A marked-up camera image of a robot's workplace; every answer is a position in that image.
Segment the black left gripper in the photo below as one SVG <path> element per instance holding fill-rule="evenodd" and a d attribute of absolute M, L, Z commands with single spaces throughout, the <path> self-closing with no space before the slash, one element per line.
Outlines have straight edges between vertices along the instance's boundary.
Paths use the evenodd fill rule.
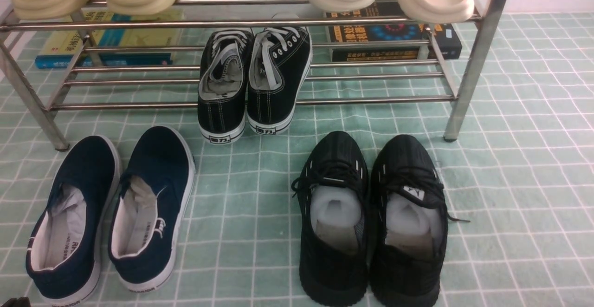
<path fill-rule="evenodd" d="M 27 297 L 10 298 L 1 307 L 31 307 L 31 303 Z"/>

